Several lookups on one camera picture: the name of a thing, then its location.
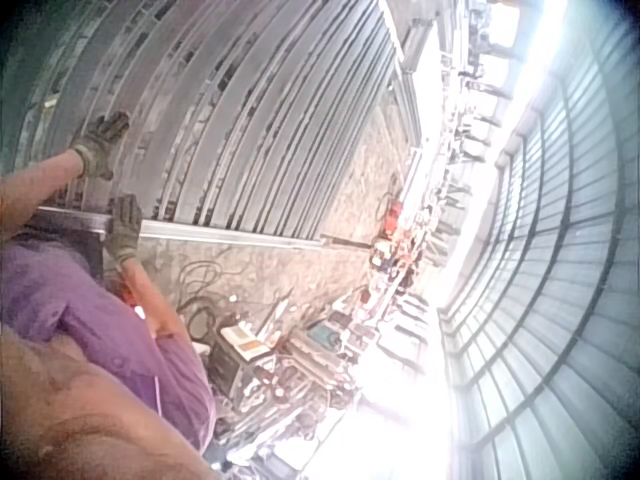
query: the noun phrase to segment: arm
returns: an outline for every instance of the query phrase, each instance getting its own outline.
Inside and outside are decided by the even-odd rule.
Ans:
[[[38,206],[83,172],[80,155],[67,150],[14,173],[0,183],[0,234],[8,240],[29,221]]]
[[[144,310],[151,336],[157,338],[176,335],[190,346],[191,338],[182,319],[151,281],[140,262],[135,257],[130,257],[120,264],[120,269],[133,298]]]

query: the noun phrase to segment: person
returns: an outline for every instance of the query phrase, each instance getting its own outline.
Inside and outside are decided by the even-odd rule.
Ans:
[[[145,320],[103,289],[64,236],[24,226],[75,178],[112,178],[129,127],[99,118],[65,152],[0,183],[2,478],[215,478],[204,367],[136,258],[142,212],[117,199],[104,246]]]

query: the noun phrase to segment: corrugated metal wall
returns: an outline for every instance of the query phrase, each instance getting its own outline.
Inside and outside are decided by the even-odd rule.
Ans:
[[[637,461],[637,30],[594,2],[566,23],[491,245],[442,321],[454,478],[610,478]]]
[[[50,0],[17,29],[2,81],[2,173],[131,113],[115,180],[57,204],[316,236],[395,55],[375,0]]]

